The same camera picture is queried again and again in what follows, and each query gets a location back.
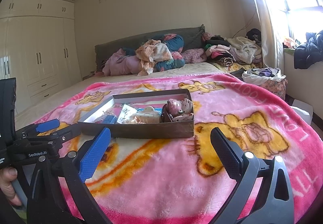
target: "white wardrobe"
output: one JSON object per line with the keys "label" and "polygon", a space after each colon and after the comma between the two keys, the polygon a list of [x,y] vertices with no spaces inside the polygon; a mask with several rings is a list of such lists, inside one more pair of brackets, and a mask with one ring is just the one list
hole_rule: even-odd
{"label": "white wardrobe", "polygon": [[16,112],[80,82],[74,4],[2,0],[0,79],[16,77]]}

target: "hand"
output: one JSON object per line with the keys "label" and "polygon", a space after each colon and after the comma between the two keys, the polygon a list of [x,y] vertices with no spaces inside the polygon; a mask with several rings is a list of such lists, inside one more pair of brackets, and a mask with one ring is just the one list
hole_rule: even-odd
{"label": "hand", "polygon": [[13,167],[7,167],[0,170],[0,188],[7,199],[16,206],[21,206],[21,201],[13,186],[11,181],[14,181],[17,178],[17,170]]}

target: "floor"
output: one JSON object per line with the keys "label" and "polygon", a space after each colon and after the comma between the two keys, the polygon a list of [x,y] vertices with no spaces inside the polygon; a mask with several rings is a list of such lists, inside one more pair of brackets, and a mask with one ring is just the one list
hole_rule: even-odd
{"label": "floor", "polygon": [[318,128],[318,126],[314,123],[311,124],[311,127],[316,131],[316,133],[318,133],[320,138],[323,140],[323,131],[320,128]]}

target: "floral laundry basket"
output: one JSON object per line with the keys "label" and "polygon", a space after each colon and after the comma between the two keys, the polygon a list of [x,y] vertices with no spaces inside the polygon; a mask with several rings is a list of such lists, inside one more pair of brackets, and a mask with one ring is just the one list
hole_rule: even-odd
{"label": "floral laundry basket", "polygon": [[262,87],[285,100],[286,84],[288,83],[288,81],[286,80],[286,75],[282,75],[280,70],[274,77],[258,76],[256,74],[251,74],[248,73],[248,71],[245,71],[242,74],[242,78],[244,82]]}

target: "cardboard box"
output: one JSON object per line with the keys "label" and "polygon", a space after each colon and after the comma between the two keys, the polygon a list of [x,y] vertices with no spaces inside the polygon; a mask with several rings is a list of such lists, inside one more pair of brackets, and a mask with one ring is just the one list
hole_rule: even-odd
{"label": "cardboard box", "polygon": [[156,124],[97,124],[92,122],[102,116],[104,111],[114,106],[114,104],[138,104],[154,101],[166,104],[169,99],[183,100],[184,98],[192,100],[187,89],[113,95],[86,113],[78,123],[81,126],[82,133],[85,135],[97,135],[104,127],[107,127],[111,130],[111,136],[114,138],[158,139],[193,137],[194,120]]}

